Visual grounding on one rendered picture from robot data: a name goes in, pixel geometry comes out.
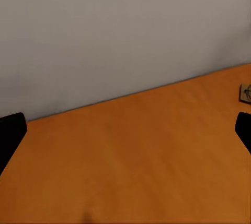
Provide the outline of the mousetrap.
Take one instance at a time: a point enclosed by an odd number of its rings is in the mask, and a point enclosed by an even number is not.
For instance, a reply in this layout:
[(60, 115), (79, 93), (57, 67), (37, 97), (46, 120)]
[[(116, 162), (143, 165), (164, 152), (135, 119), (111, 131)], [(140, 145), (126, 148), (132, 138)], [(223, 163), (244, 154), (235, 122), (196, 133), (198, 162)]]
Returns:
[(251, 86), (241, 84), (239, 101), (243, 103), (251, 104)]

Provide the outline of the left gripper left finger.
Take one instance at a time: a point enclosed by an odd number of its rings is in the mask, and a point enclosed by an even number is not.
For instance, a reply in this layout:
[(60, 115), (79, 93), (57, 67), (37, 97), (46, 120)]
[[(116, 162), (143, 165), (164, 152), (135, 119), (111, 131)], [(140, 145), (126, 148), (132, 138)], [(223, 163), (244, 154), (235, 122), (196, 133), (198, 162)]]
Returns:
[(27, 133), (22, 112), (0, 118), (0, 175)]

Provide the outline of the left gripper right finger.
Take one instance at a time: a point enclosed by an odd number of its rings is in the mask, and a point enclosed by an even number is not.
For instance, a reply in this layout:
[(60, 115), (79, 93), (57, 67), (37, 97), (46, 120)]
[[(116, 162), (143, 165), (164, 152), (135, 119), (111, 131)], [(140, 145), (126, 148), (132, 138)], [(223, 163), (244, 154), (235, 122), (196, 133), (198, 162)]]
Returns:
[(235, 131), (251, 154), (251, 114), (245, 112), (238, 114)]

